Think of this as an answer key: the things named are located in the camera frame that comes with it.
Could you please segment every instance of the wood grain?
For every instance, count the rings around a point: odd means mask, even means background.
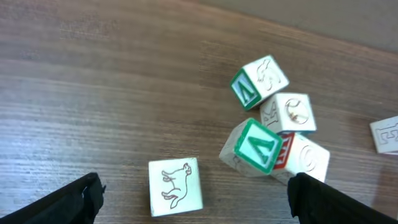
[[[244,112],[228,83],[272,54],[308,93],[327,183],[396,217],[398,163],[369,123],[396,116],[398,55],[196,1],[0,1],[0,215],[88,172],[96,223],[297,223],[286,187],[218,159]],[[152,219],[148,162],[197,157],[205,208]]]

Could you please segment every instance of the gray background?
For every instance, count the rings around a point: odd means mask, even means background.
[[[398,52],[397,0],[199,0],[280,24]]]

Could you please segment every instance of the toy cube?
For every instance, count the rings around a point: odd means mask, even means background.
[[[220,159],[246,177],[272,172],[282,139],[253,118],[232,130],[220,152]]]
[[[285,88],[289,80],[271,55],[245,65],[231,81],[243,108],[249,110]]]
[[[378,153],[398,155],[398,116],[371,123]]]
[[[298,133],[282,135],[282,139],[282,149],[271,175],[286,185],[299,172],[324,182],[330,152]]]
[[[307,94],[277,93],[260,107],[261,123],[275,133],[317,130]]]
[[[149,192],[153,217],[202,209],[197,159],[149,162]]]

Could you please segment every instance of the brown tabletop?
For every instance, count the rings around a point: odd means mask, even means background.
[[[245,112],[229,81],[272,54],[310,95],[326,182],[396,217],[398,157],[369,123],[398,115],[398,55],[195,1],[0,2],[0,216],[88,172],[96,223],[297,223],[286,186],[218,159]],[[204,209],[152,219],[148,161],[197,157]]]

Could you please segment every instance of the green square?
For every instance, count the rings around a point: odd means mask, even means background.
[[[245,110],[250,110],[261,100],[260,93],[243,68],[231,80],[230,87]]]
[[[283,140],[281,137],[264,127],[255,119],[250,118],[235,145],[234,152],[250,165],[268,175],[274,168],[282,148],[282,142]],[[267,154],[264,154],[261,148],[266,148],[268,150],[266,152]]]

